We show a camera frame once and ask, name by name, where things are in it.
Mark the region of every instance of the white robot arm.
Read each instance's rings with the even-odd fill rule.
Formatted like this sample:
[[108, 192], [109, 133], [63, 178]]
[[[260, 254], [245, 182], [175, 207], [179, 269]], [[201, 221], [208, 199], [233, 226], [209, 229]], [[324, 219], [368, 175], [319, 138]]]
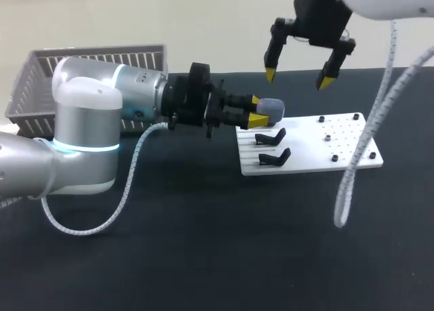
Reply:
[[355, 13], [373, 20], [434, 17], [434, 0], [343, 0]]

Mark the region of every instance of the white cable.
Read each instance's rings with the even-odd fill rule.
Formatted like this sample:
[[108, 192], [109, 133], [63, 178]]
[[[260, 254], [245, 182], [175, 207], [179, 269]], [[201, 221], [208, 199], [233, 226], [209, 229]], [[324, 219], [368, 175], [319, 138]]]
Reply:
[[116, 218], [121, 213], [123, 207], [125, 206], [125, 203], [126, 203], [127, 198], [128, 198], [128, 194], [130, 193], [130, 187], [131, 187], [133, 177], [134, 177], [134, 170], [136, 169], [138, 155], [140, 153], [140, 149], [142, 148], [143, 142], [146, 140], [146, 138], [148, 137], [148, 135], [150, 133], [152, 133], [154, 130], [157, 130], [157, 129], [168, 129], [167, 123], [156, 123], [155, 125], [150, 126], [140, 136], [140, 138], [137, 142], [136, 148], [134, 149], [134, 154], [133, 154], [133, 157], [131, 160], [131, 165], [130, 165], [130, 172], [128, 173], [128, 179], [127, 179], [127, 183], [125, 185], [125, 189], [123, 190], [122, 199], [119, 202], [119, 205], [116, 208], [115, 212], [112, 214], [112, 216], [107, 221], [105, 221], [105, 223], [101, 224], [97, 228], [92, 228], [91, 230], [77, 231], [77, 230], [71, 230], [69, 228], [65, 228], [63, 225], [59, 224], [59, 222], [57, 222], [54, 219], [54, 217], [50, 211], [50, 208], [48, 207], [47, 198], [44, 197], [41, 199], [42, 207], [43, 207], [43, 210], [44, 210], [46, 216], [48, 217], [48, 220], [51, 222], [51, 224], [53, 224], [53, 226], [55, 228], [57, 228], [59, 231], [62, 231], [64, 233], [71, 234], [71, 235], [78, 235], [78, 236], [92, 235], [92, 234], [98, 233], [98, 232], [104, 230], [105, 228], [109, 227], [116, 220]]
[[344, 177], [340, 183], [338, 197], [336, 199], [335, 210], [334, 210], [334, 223], [337, 227], [341, 228], [345, 225], [348, 219], [351, 198], [353, 191], [345, 190], [346, 188], [352, 189], [354, 185], [354, 177], [351, 177], [351, 173], [357, 167], [366, 146], [369, 144], [371, 138], [378, 131], [382, 122], [390, 111], [392, 105], [398, 99], [399, 95], [402, 93], [406, 85], [413, 79], [413, 77], [418, 73], [420, 67], [425, 65], [425, 63], [434, 56], [434, 46], [429, 48], [423, 55], [421, 55], [410, 67], [408, 67], [404, 73], [398, 78], [395, 84], [392, 86], [391, 90], [386, 95], [384, 101], [378, 107], [372, 120], [367, 123], [363, 129], [353, 158], [347, 170], [345, 170]]
[[[372, 105], [371, 111], [369, 113], [368, 120], [366, 121], [365, 129], [370, 124], [372, 118], [376, 114], [378, 107], [380, 106], [380, 104], [384, 100], [384, 96], [386, 94], [387, 87], [389, 86], [392, 72], [393, 72], [393, 63], [395, 61], [396, 41], [397, 41], [396, 22], [391, 21], [391, 42], [390, 42], [390, 47], [389, 47], [389, 57], [387, 58], [387, 64], [386, 64], [386, 68], [384, 70], [384, 74], [382, 76], [380, 88], [378, 90], [377, 96], [375, 97], [375, 101], [374, 101], [374, 104]], [[353, 188], [354, 188], [356, 171], [357, 171], [357, 165], [353, 166], [352, 164], [350, 164], [347, 167], [347, 169], [345, 170], [345, 173], [344, 173], [342, 180], [340, 182], [338, 195], [336, 197], [335, 208], [334, 208], [334, 223], [338, 227], [341, 227], [344, 225], [344, 224], [342, 224], [341, 226], [339, 226], [340, 221], [338, 221], [338, 219], [342, 218], [343, 213], [345, 213], [345, 214], [349, 213], [349, 206], [351, 204], [351, 197], [353, 195]], [[349, 199], [349, 201], [343, 202], [342, 200], [344, 199], [344, 197], [346, 197], [346, 199]], [[347, 206], [347, 209], [345, 209], [345, 211], [342, 210], [342, 208], [343, 208], [342, 206]]]

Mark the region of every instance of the black table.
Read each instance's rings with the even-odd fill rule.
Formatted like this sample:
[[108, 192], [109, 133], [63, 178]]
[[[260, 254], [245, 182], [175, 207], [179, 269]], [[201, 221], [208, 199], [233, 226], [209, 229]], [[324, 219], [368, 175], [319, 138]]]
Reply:
[[[214, 76], [281, 98], [288, 117], [366, 116], [381, 75], [342, 71], [319, 93], [317, 71], [272, 85]], [[146, 142], [129, 203], [104, 234], [64, 235], [39, 202], [0, 213], [0, 310], [432, 310], [433, 75], [425, 68], [382, 126], [384, 167], [358, 173], [345, 228], [332, 221], [341, 172], [244, 177], [232, 127], [211, 142], [178, 127]], [[59, 222], [93, 228], [112, 214], [135, 143], [122, 140], [109, 192], [50, 199]]]

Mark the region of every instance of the glowing blue ring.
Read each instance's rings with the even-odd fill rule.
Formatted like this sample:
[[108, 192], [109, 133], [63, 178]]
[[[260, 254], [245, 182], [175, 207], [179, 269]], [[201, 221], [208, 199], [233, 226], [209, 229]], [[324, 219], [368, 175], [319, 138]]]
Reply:
[[113, 146], [107, 146], [107, 147], [75, 146], [75, 145], [61, 143], [55, 138], [53, 139], [53, 143], [61, 148], [65, 148], [67, 150], [78, 150], [79, 152], [110, 152], [111, 150], [116, 150], [119, 148], [119, 144]]

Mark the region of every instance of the gray object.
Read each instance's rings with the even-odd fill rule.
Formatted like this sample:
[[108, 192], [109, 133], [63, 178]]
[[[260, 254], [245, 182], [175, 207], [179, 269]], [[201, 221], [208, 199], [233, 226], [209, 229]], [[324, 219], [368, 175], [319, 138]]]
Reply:
[[285, 104], [279, 99], [261, 99], [256, 107], [256, 113], [269, 116], [269, 126], [274, 126], [282, 120]]
[[[165, 45], [32, 51], [15, 80], [5, 112], [5, 116], [19, 126], [22, 135], [30, 138], [54, 135], [52, 76], [57, 64], [69, 56], [158, 70], [167, 77]], [[122, 132], [142, 132], [147, 126], [142, 121], [121, 122]]]

